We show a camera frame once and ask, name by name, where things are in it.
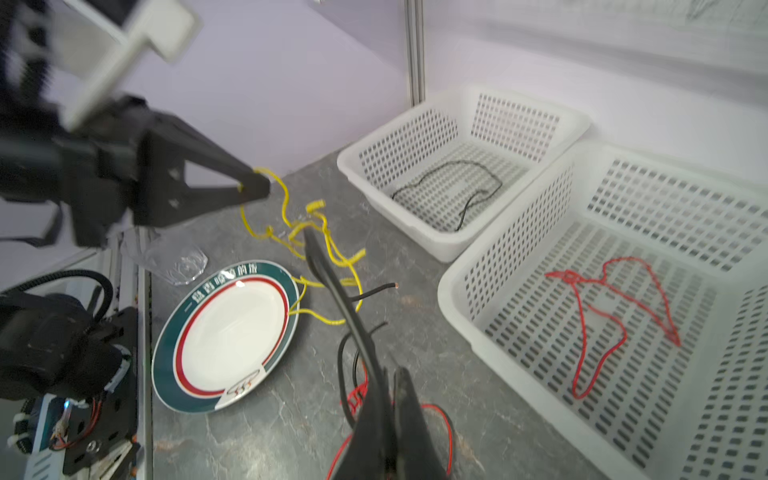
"marble surface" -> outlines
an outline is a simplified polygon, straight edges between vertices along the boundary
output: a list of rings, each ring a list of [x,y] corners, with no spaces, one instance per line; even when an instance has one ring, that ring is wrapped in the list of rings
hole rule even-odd
[[[332,154],[286,177],[289,217],[299,217],[311,200],[324,199],[334,240],[351,255],[365,247],[359,263],[367,289],[399,283],[363,302],[368,326],[389,325],[374,340],[384,366],[407,367],[422,402],[434,402],[451,416],[457,433],[453,478],[594,478],[604,476],[539,414],[502,382],[448,324],[437,304],[446,265],[429,256],[372,209],[336,169]],[[266,201],[247,215],[258,231],[267,224],[283,231],[283,194],[273,186]],[[305,263],[271,240],[253,239],[237,208],[178,227],[209,257],[205,275],[242,260],[265,259],[294,275],[309,276]],[[192,286],[152,284],[153,341]],[[336,317],[330,295],[311,289],[302,306]],[[280,364],[244,399],[207,415],[173,412],[153,397],[154,478],[325,478],[333,456],[350,433],[339,405],[336,350],[346,332],[302,316]],[[346,348],[351,366],[353,343]],[[448,458],[448,437],[436,413],[425,413],[435,449]]]

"yellow wire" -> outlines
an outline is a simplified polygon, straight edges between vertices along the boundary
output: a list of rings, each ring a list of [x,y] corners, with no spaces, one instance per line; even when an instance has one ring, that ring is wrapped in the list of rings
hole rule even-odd
[[[275,175],[271,170],[266,168],[254,168],[253,171],[257,174],[267,174],[270,177],[274,178],[275,181],[280,184],[280,186],[283,188],[283,192],[285,192],[285,197],[283,198],[283,206],[280,209],[280,213],[283,216],[283,222],[289,227],[292,228],[291,232],[288,234],[288,241],[279,238],[277,235],[275,235],[275,230],[271,226],[267,226],[264,233],[256,233],[251,228],[250,224],[248,223],[248,219],[245,216],[245,206],[240,205],[240,217],[243,219],[243,225],[245,225],[246,230],[248,233],[258,239],[272,239],[279,243],[280,245],[283,245],[285,248],[287,248],[293,255],[300,258],[301,260],[306,260],[306,257],[299,253],[296,248],[294,248],[294,245],[298,247],[303,247],[303,243],[296,240],[296,235],[299,234],[302,230],[305,228],[314,228],[315,230],[318,230],[323,234],[323,237],[326,241],[326,249],[328,250],[328,257],[331,259],[331,261],[340,267],[349,268],[349,271],[352,272],[353,278],[343,278],[340,280],[341,284],[343,286],[356,286],[357,290],[360,295],[362,295],[362,282],[360,281],[360,277],[357,274],[357,270],[355,270],[355,267],[353,266],[354,263],[362,259],[366,255],[366,250],[362,249],[358,253],[356,253],[351,258],[347,259],[345,258],[341,252],[339,251],[339,248],[336,246],[336,242],[333,241],[333,238],[331,237],[330,229],[328,228],[328,219],[327,217],[318,212],[317,210],[320,208],[325,207],[325,201],[324,200],[318,200],[315,202],[311,202],[307,204],[306,211],[308,214],[311,214],[312,216],[320,219],[323,222],[322,226],[318,226],[317,223],[312,221],[305,221],[300,222],[294,225],[293,223],[288,220],[288,203],[290,201],[290,194],[288,193],[288,187],[285,185],[283,180]],[[290,307],[288,314],[301,314],[301,313],[307,313],[311,316],[314,316],[318,320],[320,320],[323,323],[326,323],[328,325],[343,325],[346,321],[344,319],[341,320],[331,320],[327,319],[326,317],[320,315],[318,312],[315,312],[314,310],[310,309],[298,309],[294,310],[296,305],[299,304],[299,302],[304,298],[304,295],[306,294],[306,290],[308,287],[318,287],[322,288],[324,285],[320,282],[313,282],[311,280],[308,280],[304,278],[304,276],[301,276],[300,278],[296,278],[294,276],[291,277],[294,282],[301,283],[304,285],[304,288],[299,295],[299,298],[296,300],[296,302],[293,303],[293,305]],[[355,307],[355,311],[359,312],[360,308],[362,307],[362,300],[358,300],[357,305]]]

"red cable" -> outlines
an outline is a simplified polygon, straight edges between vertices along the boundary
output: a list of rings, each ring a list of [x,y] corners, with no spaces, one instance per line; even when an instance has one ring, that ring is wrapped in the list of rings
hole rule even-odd
[[[349,403],[349,410],[352,412],[352,415],[357,413],[357,409],[360,408],[362,401],[368,394],[368,370],[366,369],[365,362],[362,362],[362,371],[366,374],[365,380],[363,380],[362,384],[357,386],[346,397],[346,401]]]
[[[85,429],[85,433],[83,433],[83,435],[81,435],[79,438],[75,439],[72,442],[67,442],[63,445],[54,445],[53,447],[51,447],[51,450],[54,450],[55,452],[57,452],[59,450],[68,449],[72,447],[74,444],[80,442],[85,437],[89,436],[91,432],[93,432],[93,429],[96,426],[96,423],[98,422],[99,417],[101,416],[101,405],[102,405],[102,402],[99,402],[98,404],[96,404],[96,399],[94,399],[94,406],[91,409],[91,422],[88,424],[88,427]]]
[[[425,403],[422,405],[423,409],[433,409],[437,413],[440,414],[443,421],[445,422],[445,429],[448,430],[448,467],[445,469],[445,476],[450,477],[451,476],[451,468],[453,466],[453,428],[451,427],[451,422],[448,421],[448,416],[445,415],[445,412],[442,411],[440,407],[437,405],[433,405],[431,403]],[[350,434],[346,440],[344,440],[344,443],[341,444],[341,447],[339,447],[339,451],[336,452],[336,456],[333,457],[333,462],[331,462],[331,468],[328,470],[328,476],[326,476],[326,480],[331,479],[331,475],[333,475],[333,470],[336,468],[336,463],[339,462],[339,458],[341,458],[341,454],[344,452],[344,449],[349,444],[349,440],[352,439],[352,434]]]
[[[451,422],[448,421],[448,417],[445,412],[442,411],[437,405],[431,403],[425,403],[422,405],[423,409],[433,409],[440,414],[443,421],[445,421],[445,428],[448,429],[448,468],[445,469],[445,476],[451,476],[451,467],[453,466],[453,429],[451,428]]]
[[[344,443],[341,444],[341,448],[339,448],[339,451],[336,452],[336,456],[333,457],[333,463],[331,463],[331,468],[328,471],[328,476],[326,477],[326,480],[331,480],[331,475],[333,475],[333,469],[336,468],[336,463],[339,461],[339,457],[341,457],[342,452],[344,452],[344,449],[346,448],[347,444],[349,443],[349,440],[352,439],[352,434],[350,433],[349,436],[344,440]]]
[[[659,316],[654,313],[650,308],[645,306],[643,303],[640,303],[635,298],[632,298],[631,296],[627,295],[626,293],[622,292],[615,286],[612,286],[607,283],[608,278],[608,272],[607,268],[608,265],[616,262],[621,261],[633,261],[633,262],[639,262],[645,267],[645,270],[650,274],[650,278],[654,281],[654,284],[656,285],[656,289],[661,294],[661,298],[664,300],[664,310],[667,314],[667,320],[669,320],[670,328],[668,329],[664,322],[661,321]],[[584,319],[584,306],[581,304],[581,294],[579,293],[578,288],[576,287],[579,283],[596,283],[598,285],[606,286],[608,289],[611,290],[611,292],[616,293],[621,298],[634,303],[635,305],[639,306],[642,310],[644,310],[646,313],[648,313],[652,319],[654,319],[654,322],[661,327],[661,329],[664,331],[664,334],[667,336],[667,338],[675,345],[680,346],[680,335],[677,333],[677,327],[675,327],[674,322],[672,321],[672,315],[670,313],[670,303],[667,299],[667,294],[664,292],[664,289],[661,287],[661,282],[659,282],[659,279],[656,278],[656,275],[654,274],[653,269],[650,267],[650,265],[641,258],[637,257],[620,257],[620,258],[614,258],[613,260],[609,260],[605,263],[603,263],[603,277],[600,279],[587,279],[579,275],[578,273],[574,272],[573,270],[566,270],[564,272],[550,272],[546,273],[545,276],[550,278],[559,278],[560,280],[563,280],[568,285],[571,286],[574,293],[576,294],[576,302],[578,303],[578,311],[579,316],[581,317],[581,358],[578,361],[578,365],[576,367],[576,375],[574,376],[573,386],[572,386],[572,392],[574,397],[577,400],[583,399],[585,396],[589,395],[589,392],[592,390],[592,387],[594,386],[595,381],[597,381],[600,371],[603,369],[603,364],[605,363],[605,360],[616,350],[618,350],[622,345],[624,345],[624,342],[627,341],[627,329],[624,328],[624,324],[616,318],[615,316],[609,315],[606,312],[603,312],[602,310],[598,310],[594,308],[592,305],[587,305],[590,310],[598,314],[599,316],[602,316],[604,318],[613,320],[616,322],[620,327],[621,331],[624,333],[619,343],[611,347],[600,359],[600,362],[598,363],[598,367],[594,371],[594,375],[592,375],[592,380],[589,382],[589,386],[582,394],[578,394],[576,392],[576,387],[578,384],[579,376],[581,376],[581,368],[584,366],[584,358],[587,355],[587,323]]]

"clear plastic cup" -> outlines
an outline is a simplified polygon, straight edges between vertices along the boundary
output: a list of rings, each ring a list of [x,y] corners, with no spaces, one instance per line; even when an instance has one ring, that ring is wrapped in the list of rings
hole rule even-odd
[[[121,245],[121,252],[138,265],[172,285],[187,285],[205,270],[208,257],[189,236],[147,228],[142,239],[140,228],[126,230]]]

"black wire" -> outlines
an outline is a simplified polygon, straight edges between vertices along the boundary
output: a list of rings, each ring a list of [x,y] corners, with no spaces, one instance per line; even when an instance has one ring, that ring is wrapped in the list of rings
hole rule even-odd
[[[63,270],[60,272],[48,273],[46,275],[41,275],[36,278],[33,278],[32,280],[27,280],[26,282],[20,283],[17,286],[12,286],[11,288],[7,289],[2,293],[10,293],[12,290],[25,292],[26,290],[35,288],[36,286],[44,285],[46,283],[52,282],[54,280],[59,280],[62,278],[69,278],[71,276],[75,276],[75,277],[82,276],[82,277],[90,278],[92,280],[96,280],[99,283],[99,285],[101,285],[101,288],[104,289],[104,298],[101,301],[101,306],[96,312],[96,315],[94,315],[95,323],[101,321],[101,319],[104,318],[104,315],[107,312],[107,310],[109,310],[109,306],[112,303],[112,294],[114,291],[112,287],[112,282],[110,282],[106,276],[100,274],[99,272],[94,272],[93,270]]]
[[[376,330],[378,330],[378,329],[382,328],[382,327],[383,327],[383,326],[385,326],[385,325],[387,325],[387,322],[381,322],[379,325],[377,325],[377,326],[374,326],[374,327],[371,329],[371,331],[370,331],[370,332],[368,332],[368,334],[372,336],[372,335],[373,335],[373,333],[374,333]],[[355,351],[355,359],[354,359],[354,361],[352,362],[352,384],[355,386],[355,388],[357,388],[357,387],[358,387],[358,385],[357,385],[357,363],[358,363],[358,361],[360,361],[360,351],[359,351],[359,350]]]
[[[357,348],[360,349],[362,359],[366,362],[369,377],[366,405],[369,407],[368,411],[370,411],[369,418],[379,423],[379,446],[381,448],[379,454],[381,458],[388,460],[395,458],[397,456],[397,434],[395,419],[390,407],[392,400],[389,398],[386,377],[379,364],[379,359],[376,358],[371,336],[362,324],[346,292],[344,292],[344,287],[339,282],[339,278],[333,272],[333,268],[323,248],[320,247],[317,236],[310,229],[304,230],[304,244],[306,263],[310,271],[315,278],[326,286],[328,292],[333,297],[333,301],[339,307],[346,325],[349,327],[349,332],[352,333],[352,338],[355,340]],[[350,449],[354,449],[359,444],[359,439],[353,439]]]
[[[387,322],[381,322],[379,325],[373,327],[371,331],[369,332],[369,335],[372,335],[376,330],[382,328],[384,325],[387,325]],[[336,354],[336,369],[339,372],[339,391],[341,395],[341,408],[344,411],[344,416],[346,417],[346,422],[349,423],[349,427],[354,429],[355,424],[357,423],[355,421],[355,417],[352,415],[352,410],[349,409],[349,403],[346,401],[346,384],[344,383],[344,346],[346,345],[346,341],[349,340],[349,338],[352,336],[352,333],[347,333],[345,336],[342,337],[341,342],[339,343],[339,352]]]
[[[351,296],[349,298],[349,301],[350,302],[356,302],[358,300],[362,300],[364,298],[368,298],[371,295],[376,295],[378,292],[381,292],[382,290],[387,290],[388,288],[398,288],[397,283],[385,283],[383,285],[379,285],[375,289],[368,290],[367,292],[361,293],[360,295]]]
[[[101,295],[102,290],[101,285],[97,285],[94,288],[94,291],[91,292],[91,300],[88,302],[88,308],[85,309],[85,311],[88,312],[88,315],[93,316],[94,310],[96,310],[96,302],[98,301],[98,297]]]
[[[464,217],[466,217],[466,215],[467,215],[467,210],[469,210],[470,208],[474,207],[475,205],[479,205],[479,204],[481,204],[483,202],[486,202],[486,201],[490,200],[490,198],[493,197],[494,195],[496,195],[496,192],[498,192],[499,189],[502,188],[502,185],[504,185],[504,182],[502,181],[502,179],[497,177],[496,174],[491,172],[485,165],[480,164],[480,163],[475,162],[475,161],[470,161],[470,160],[451,160],[451,161],[447,161],[444,164],[440,165],[439,167],[433,168],[432,170],[430,170],[427,173],[423,174],[422,177],[419,178],[419,181],[417,181],[417,182],[415,182],[413,184],[405,185],[404,187],[400,187],[399,189],[395,190],[395,193],[392,194],[392,199],[395,200],[395,195],[399,194],[403,190],[406,190],[406,189],[409,189],[409,188],[414,188],[414,187],[417,187],[417,186],[421,185],[425,178],[429,177],[430,175],[432,175],[432,174],[434,174],[436,172],[439,172],[444,167],[447,167],[449,165],[460,165],[460,164],[474,165],[476,167],[480,167],[481,169],[485,170],[485,172],[488,175],[490,175],[491,178],[496,180],[496,182],[498,183],[498,186],[486,198],[483,198],[482,200],[478,200],[478,201],[474,202],[473,204],[470,204],[470,202],[472,201],[473,198],[477,197],[478,194],[487,194],[488,191],[487,190],[477,190],[476,192],[474,192],[469,197],[469,200],[467,200],[467,203],[464,205],[464,209],[460,213],[462,217],[461,217],[461,220],[458,222],[458,227],[456,227],[456,230],[455,230],[455,231],[458,232],[458,230],[464,224]]]

